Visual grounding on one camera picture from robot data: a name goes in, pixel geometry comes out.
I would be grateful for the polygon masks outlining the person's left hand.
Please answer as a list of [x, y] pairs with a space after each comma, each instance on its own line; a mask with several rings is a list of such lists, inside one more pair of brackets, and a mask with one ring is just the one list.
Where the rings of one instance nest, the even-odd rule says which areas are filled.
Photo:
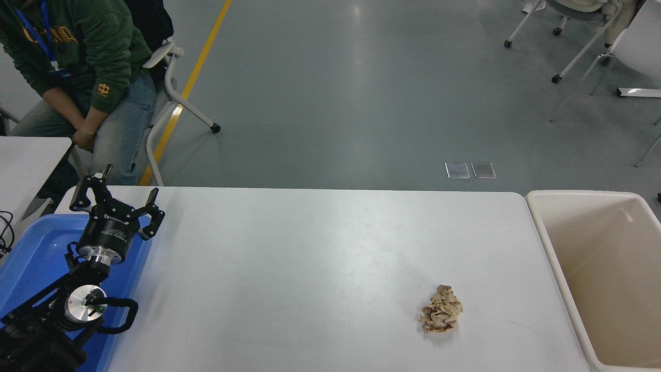
[[97, 131], [100, 126], [100, 122], [88, 122], [87, 120], [82, 120], [75, 125], [76, 130], [72, 137], [73, 145], [81, 150], [93, 153]]

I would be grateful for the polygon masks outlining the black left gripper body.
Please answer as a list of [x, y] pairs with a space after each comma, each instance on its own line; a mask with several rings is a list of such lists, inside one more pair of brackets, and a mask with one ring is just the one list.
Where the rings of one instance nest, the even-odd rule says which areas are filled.
[[93, 248], [102, 247], [116, 256], [125, 256], [140, 227], [138, 218], [127, 217], [133, 210], [134, 207], [121, 201], [92, 207], [89, 222], [77, 243], [77, 253], [87, 256]]

